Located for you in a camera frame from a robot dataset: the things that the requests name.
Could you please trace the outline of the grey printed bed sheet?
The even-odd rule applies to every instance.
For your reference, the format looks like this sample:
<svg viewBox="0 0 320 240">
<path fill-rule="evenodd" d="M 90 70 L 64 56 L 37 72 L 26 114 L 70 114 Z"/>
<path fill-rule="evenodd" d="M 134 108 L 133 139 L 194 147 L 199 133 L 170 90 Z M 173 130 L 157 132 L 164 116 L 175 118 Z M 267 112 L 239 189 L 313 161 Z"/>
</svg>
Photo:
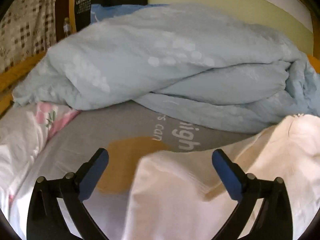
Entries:
<svg viewBox="0 0 320 240">
<path fill-rule="evenodd" d="M 80 112 L 50 139 L 36 158 L 9 211 L 10 225 L 27 234 L 27 216 L 35 181 L 75 172 L 97 149 L 110 155 L 105 185 L 85 201 L 89 213 L 110 239 L 121 239 L 132 177 L 140 157 L 158 150 L 204 151 L 247 138 L 247 134 L 193 125 L 151 111 L 135 102 Z"/>
</svg>

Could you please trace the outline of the plaid bed curtain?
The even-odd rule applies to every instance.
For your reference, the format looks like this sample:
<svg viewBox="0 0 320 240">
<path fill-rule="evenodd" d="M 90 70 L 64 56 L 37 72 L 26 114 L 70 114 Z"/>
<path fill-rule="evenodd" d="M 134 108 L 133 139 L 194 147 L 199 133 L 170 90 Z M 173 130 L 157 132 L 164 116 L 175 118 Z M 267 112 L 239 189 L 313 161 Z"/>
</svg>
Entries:
<svg viewBox="0 0 320 240">
<path fill-rule="evenodd" d="M 1 20 L 1 72 L 47 51 L 56 40 L 56 0 L 14 0 Z"/>
</svg>

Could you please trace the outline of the cream white hoodie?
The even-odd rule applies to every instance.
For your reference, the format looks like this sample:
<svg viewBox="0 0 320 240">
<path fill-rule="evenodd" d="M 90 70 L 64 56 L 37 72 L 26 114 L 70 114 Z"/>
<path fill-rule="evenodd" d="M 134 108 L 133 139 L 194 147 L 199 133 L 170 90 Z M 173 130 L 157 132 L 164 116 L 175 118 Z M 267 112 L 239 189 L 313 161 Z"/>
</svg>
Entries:
<svg viewBox="0 0 320 240">
<path fill-rule="evenodd" d="M 319 210 L 319 118 L 281 123 L 223 151 L 259 179 L 283 178 L 298 239 Z M 139 162 L 123 239 L 211 239 L 235 208 L 212 165 L 213 150 L 159 151 Z"/>
</svg>

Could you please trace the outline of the light blue duvet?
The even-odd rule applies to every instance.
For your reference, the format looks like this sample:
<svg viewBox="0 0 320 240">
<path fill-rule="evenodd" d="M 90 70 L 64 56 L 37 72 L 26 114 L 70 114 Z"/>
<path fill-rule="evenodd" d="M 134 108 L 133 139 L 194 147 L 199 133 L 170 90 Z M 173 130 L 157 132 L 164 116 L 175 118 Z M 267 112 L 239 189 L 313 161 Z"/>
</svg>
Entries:
<svg viewBox="0 0 320 240">
<path fill-rule="evenodd" d="M 319 74 L 281 32 L 200 4 L 145 7 L 48 49 L 14 102 L 87 111 L 134 101 L 200 126 L 257 133 L 319 116 Z"/>
</svg>

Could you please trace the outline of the white pink floral pillow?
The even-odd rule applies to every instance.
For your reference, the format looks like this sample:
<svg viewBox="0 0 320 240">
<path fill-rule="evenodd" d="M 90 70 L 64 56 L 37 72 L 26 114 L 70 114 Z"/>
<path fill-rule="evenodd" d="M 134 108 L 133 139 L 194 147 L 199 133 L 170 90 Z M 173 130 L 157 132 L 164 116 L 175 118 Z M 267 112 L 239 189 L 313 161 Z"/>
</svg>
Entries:
<svg viewBox="0 0 320 240">
<path fill-rule="evenodd" d="M 79 113 L 69 106 L 38 102 L 12 108 L 1 118 L 1 210 L 5 217 L 46 143 Z"/>
</svg>

